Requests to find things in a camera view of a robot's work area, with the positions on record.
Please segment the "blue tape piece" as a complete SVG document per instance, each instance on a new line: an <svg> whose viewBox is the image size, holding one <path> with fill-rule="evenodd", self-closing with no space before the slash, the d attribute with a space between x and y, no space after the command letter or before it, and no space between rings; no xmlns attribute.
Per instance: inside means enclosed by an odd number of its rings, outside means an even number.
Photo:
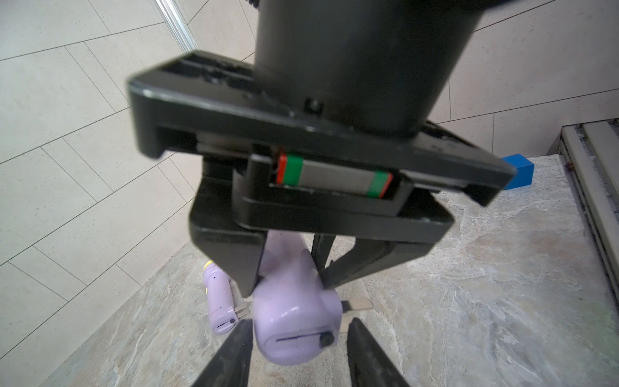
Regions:
<svg viewBox="0 0 619 387"><path fill-rule="evenodd" d="M521 154L506 156L502 159L517 170L516 176L505 187L505 190L513 190L532 184L535 172L535 165L532 161Z"/></svg>

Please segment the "purple flashlight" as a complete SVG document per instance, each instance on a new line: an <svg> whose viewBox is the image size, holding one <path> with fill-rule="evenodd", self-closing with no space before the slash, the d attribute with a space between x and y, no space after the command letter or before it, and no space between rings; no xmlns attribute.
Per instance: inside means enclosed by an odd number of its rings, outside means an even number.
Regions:
<svg viewBox="0 0 619 387"><path fill-rule="evenodd" d="M214 261L205 264L202 277L211 329L214 334L222 335L232 330L240 319L249 314L248 304L235 306L231 279Z"/></svg>
<svg viewBox="0 0 619 387"><path fill-rule="evenodd" d="M326 289L306 242L296 232L268 232L252 294L255 338L274 364L303 364L336 345L345 313L373 308L367 298L342 300Z"/></svg>

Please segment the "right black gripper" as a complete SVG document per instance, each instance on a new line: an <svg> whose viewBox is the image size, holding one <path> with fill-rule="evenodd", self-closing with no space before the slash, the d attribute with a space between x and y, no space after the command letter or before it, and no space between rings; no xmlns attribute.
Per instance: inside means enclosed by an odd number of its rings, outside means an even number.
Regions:
<svg viewBox="0 0 619 387"><path fill-rule="evenodd" d="M453 222L434 193L488 206L514 177L429 120L495 1L255 7L253 64L195 51L127 83L145 156L203 156L191 240L243 298L258 282L262 230L316 233L311 256L333 290L428 254ZM326 266L335 235L358 239Z"/></svg>

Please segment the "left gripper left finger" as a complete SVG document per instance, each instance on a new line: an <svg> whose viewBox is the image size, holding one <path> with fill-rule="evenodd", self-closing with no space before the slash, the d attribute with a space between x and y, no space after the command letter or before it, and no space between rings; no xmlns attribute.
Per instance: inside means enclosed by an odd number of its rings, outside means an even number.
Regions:
<svg viewBox="0 0 619 387"><path fill-rule="evenodd" d="M192 387L246 387L253 350L253 321L241 320L201 371Z"/></svg>

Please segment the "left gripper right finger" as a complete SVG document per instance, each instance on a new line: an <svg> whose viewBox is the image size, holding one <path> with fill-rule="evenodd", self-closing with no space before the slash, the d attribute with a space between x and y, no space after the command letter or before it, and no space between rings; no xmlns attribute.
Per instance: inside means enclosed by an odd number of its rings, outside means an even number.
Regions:
<svg viewBox="0 0 619 387"><path fill-rule="evenodd" d="M409 383L358 318L349 324L347 352L352 386L409 387Z"/></svg>

